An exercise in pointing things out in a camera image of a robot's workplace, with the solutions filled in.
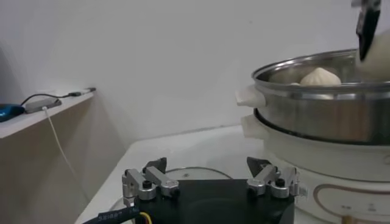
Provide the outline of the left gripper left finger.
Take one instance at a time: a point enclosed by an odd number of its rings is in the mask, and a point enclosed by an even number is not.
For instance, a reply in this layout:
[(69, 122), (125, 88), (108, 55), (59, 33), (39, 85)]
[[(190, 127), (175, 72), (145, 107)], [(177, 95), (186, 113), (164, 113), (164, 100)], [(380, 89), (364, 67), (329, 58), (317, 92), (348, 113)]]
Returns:
[(134, 200), (151, 201), (157, 192), (168, 198), (177, 198), (180, 185), (166, 175), (167, 158), (162, 157), (149, 161), (139, 172), (126, 169), (122, 174), (122, 201), (126, 207), (134, 204)]

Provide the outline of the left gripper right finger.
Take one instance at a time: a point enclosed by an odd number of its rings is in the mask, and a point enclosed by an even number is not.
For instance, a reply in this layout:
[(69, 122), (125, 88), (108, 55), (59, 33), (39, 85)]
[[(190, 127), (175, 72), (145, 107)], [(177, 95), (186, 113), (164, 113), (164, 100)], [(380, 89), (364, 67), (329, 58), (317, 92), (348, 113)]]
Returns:
[(279, 169), (266, 159), (247, 157), (247, 165), (252, 174), (248, 179), (247, 189), (256, 196), (263, 196), (269, 191), (274, 198), (296, 197), (299, 192), (299, 179), (295, 167)]

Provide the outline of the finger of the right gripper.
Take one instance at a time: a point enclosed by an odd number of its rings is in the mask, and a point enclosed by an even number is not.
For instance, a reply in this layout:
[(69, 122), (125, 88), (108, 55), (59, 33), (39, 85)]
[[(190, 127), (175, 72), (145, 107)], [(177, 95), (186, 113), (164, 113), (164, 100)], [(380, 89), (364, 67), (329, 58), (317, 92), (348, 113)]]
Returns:
[(381, 13), (381, 0), (351, 0), (351, 7), (360, 8), (356, 25), (359, 59), (364, 61), (373, 42)]

